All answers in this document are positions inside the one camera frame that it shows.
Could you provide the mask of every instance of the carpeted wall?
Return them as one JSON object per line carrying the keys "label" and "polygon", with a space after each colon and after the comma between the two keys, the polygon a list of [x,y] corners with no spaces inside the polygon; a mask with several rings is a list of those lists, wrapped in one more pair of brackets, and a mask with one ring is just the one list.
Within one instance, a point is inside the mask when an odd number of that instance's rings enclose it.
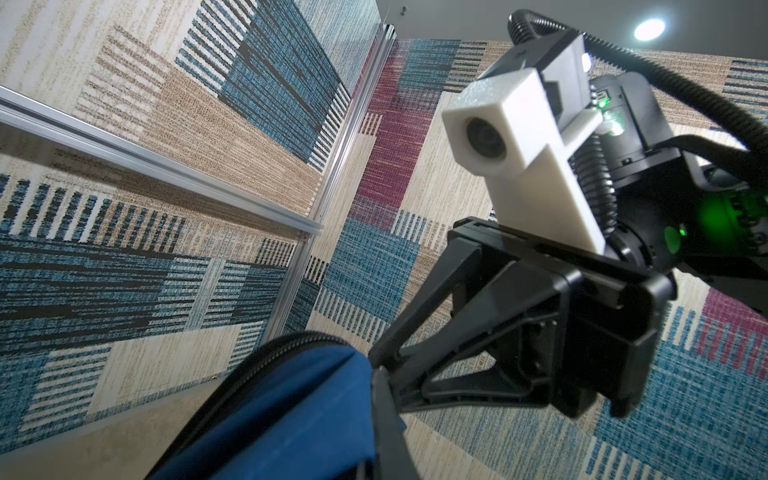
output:
{"label": "carpeted wall", "polygon": [[[373,0],[0,3],[0,84],[299,214]],[[233,368],[298,233],[0,127],[0,452]]]}
{"label": "carpeted wall", "polygon": [[[313,252],[291,329],[318,329],[367,351],[445,248],[455,220],[492,217],[482,179],[452,159],[440,118],[476,75],[511,46],[397,41]],[[765,119],[768,63],[644,52]],[[612,71],[596,65],[593,75]],[[697,112],[658,95],[677,133],[737,144]],[[424,478],[762,478],[768,455],[768,323],[677,276],[643,404],[612,419],[600,401],[574,422],[553,409],[464,407],[406,415]],[[416,333],[449,318],[449,302]],[[487,368],[487,356],[456,371]]]}

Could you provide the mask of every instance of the gray ceiling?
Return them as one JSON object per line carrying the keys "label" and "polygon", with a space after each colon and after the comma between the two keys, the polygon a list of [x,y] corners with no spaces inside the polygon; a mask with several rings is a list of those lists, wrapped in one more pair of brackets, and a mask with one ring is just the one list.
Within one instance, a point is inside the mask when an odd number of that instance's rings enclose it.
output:
{"label": "gray ceiling", "polygon": [[[768,60],[767,0],[377,0],[398,38],[508,40],[506,20],[530,8],[627,47]],[[400,15],[403,6],[408,8]],[[639,42],[634,28],[661,18],[666,31]]]}

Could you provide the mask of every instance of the round recessed light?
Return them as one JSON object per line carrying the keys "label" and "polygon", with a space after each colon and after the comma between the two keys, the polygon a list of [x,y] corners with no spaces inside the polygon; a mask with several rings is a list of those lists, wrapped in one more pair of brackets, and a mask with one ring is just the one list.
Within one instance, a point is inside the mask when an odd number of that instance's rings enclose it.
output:
{"label": "round recessed light", "polygon": [[634,29],[634,37],[641,41],[653,40],[654,38],[661,35],[663,31],[664,22],[652,18],[651,20],[646,20],[645,22],[639,24],[637,28]]}

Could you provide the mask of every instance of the metal frame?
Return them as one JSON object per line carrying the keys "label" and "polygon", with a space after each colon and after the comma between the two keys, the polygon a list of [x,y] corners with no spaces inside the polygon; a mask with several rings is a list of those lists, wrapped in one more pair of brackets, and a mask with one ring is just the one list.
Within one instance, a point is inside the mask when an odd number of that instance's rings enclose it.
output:
{"label": "metal frame", "polygon": [[0,124],[316,235],[323,225],[0,86]]}
{"label": "metal frame", "polygon": [[[349,105],[346,119],[339,131],[336,143],[333,145],[328,172],[310,211],[310,218],[316,222],[323,223],[328,213],[331,200],[339,187],[346,161],[352,151],[357,132],[368,111],[373,91],[376,89],[376,84],[379,83],[379,77],[389,56],[389,51],[392,50],[392,45],[395,43],[395,38],[395,28],[392,25],[382,24],[374,40],[373,57],[361,75],[364,79],[363,83]],[[286,272],[286,278],[280,286],[272,314],[261,337],[261,343],[277,338],[283,332],[293,301],[299,292],[304,271],[310,262],[310,255],[316,238],[316,234],[303,234],[299,238],[293,259]]]}

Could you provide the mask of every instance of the black zipper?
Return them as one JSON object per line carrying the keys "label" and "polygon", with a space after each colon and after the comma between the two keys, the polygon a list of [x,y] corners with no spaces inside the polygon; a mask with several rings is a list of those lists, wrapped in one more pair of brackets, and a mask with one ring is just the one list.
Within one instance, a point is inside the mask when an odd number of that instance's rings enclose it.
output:
{"label": "black zipper", "polygon": [[240,401],[247,393],[281,363],[299,353],[321,346],[350,345],[338,336],[304,331],[278,337],[256,349],[224,379],[210,398],[197,410],[147,477],[154,474],[170,457],[191,445],[237,410]]}

